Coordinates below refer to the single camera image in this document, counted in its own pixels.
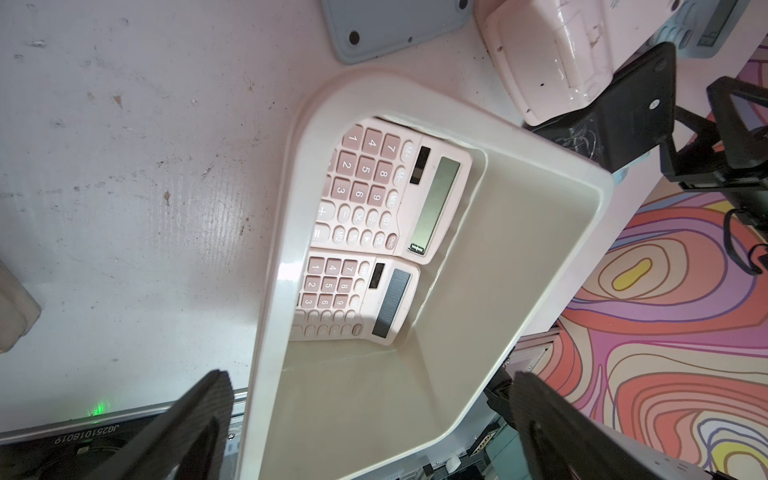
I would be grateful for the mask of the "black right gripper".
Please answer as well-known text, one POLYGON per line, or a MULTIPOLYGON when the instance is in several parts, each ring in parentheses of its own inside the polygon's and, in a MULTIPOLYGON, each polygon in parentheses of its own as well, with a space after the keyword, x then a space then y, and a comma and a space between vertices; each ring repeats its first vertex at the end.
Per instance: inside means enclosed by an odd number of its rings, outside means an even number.
POLYGON ((662 174, 685 190, 722 192, 738 204, 765 204, 767 128, 748 128, 734 100, 765 107, 767 90, 724 76, 706 92, 712 120, 675 108, 674 119, 695 138, 680 150, 671 138, 660 144, 662 174))

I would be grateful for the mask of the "cream plastic storage box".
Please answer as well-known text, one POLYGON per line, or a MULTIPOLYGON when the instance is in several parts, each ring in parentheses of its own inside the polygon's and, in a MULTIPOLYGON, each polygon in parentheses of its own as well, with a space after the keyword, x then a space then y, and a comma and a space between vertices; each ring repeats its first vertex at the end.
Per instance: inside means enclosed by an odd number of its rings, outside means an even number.
POLYGON ((561 280, 613 189, 571 151, 398 73, 353 69, 322 85, 287 134, 238 476, 353 478, 449 436, 524 330, 570 301, 561 280), (468 148, 460 217, 393 345, 291 342, 334 144, 371 116, 468 148))

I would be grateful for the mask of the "black calculator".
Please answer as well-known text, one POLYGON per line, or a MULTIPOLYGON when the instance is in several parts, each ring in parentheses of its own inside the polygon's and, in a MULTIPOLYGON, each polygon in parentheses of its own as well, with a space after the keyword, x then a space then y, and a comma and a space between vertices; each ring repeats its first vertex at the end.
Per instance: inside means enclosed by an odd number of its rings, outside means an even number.
POLYGON ((588 107, 526 127, 614 173, 672 136, 676 47, 653 46, 623 67, 588 107))

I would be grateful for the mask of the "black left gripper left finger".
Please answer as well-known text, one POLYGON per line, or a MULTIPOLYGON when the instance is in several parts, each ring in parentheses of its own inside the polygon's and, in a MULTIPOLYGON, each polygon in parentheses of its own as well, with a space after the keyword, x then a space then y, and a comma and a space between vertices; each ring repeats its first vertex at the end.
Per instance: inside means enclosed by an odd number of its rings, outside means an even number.
POLYGON ((89 473, 90 479, 217 479, 234 391, 229 374, 212 370, 132 441, 89 473))

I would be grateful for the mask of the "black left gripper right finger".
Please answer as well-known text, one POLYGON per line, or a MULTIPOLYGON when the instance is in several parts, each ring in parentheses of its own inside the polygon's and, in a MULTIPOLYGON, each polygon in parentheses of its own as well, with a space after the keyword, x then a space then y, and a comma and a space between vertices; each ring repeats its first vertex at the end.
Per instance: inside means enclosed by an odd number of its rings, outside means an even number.
POLYGON ((515 374, 509 403, 533 479, 714 477, 584 416, 535 374, 515 374))

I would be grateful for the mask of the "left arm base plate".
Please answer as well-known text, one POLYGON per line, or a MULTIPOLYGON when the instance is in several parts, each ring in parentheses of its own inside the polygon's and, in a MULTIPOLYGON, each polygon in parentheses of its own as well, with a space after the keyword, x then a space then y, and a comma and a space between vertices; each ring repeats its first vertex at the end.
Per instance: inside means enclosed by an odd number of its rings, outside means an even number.
POLYGON ((3 479, 82 479, 106 462, 147 425, 153 415, 52 424, 1 435, 3 479))

